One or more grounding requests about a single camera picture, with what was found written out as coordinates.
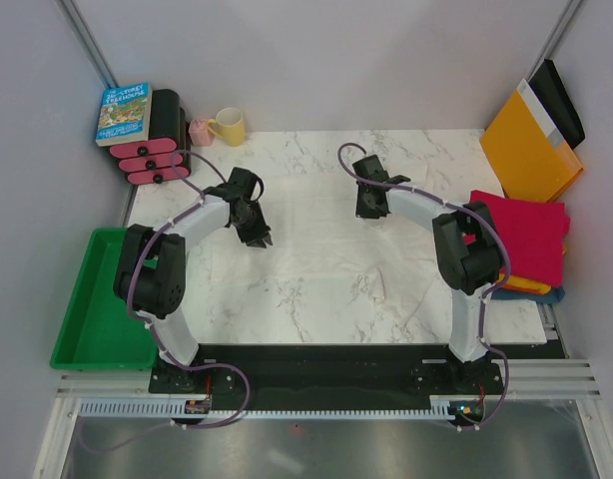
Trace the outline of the white t shirt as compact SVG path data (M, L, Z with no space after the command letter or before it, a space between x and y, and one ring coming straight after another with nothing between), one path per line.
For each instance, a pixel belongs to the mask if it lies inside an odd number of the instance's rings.
M201 336L227 343L427 343L450 330L429 232L391 216L358 219L341 174L271 179L265 248L213 234Z

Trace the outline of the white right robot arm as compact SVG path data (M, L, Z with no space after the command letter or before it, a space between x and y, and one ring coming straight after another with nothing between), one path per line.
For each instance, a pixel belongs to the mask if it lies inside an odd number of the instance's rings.
M352 175L359 218L394 215L432 233L438 270L451 291L451 333L442 374L451 390L469 391L490 370L486 302L508 263L488 207L482 202L456 205L405 176L391 177L376 155L354 162Z

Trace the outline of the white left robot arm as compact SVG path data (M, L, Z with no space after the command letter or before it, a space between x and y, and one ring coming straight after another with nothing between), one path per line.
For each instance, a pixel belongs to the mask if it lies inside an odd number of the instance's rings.
M205 366L194 360L200 346L182 311L188 249L228 228L247 247L271 246L271 228L260 205L264 189L257 174L234 168L225 182L207 188L160 226L134 224L125 233L114 294L131 317L144 323L159 356L174 365L172 381L185 392L198 391L207 377Z

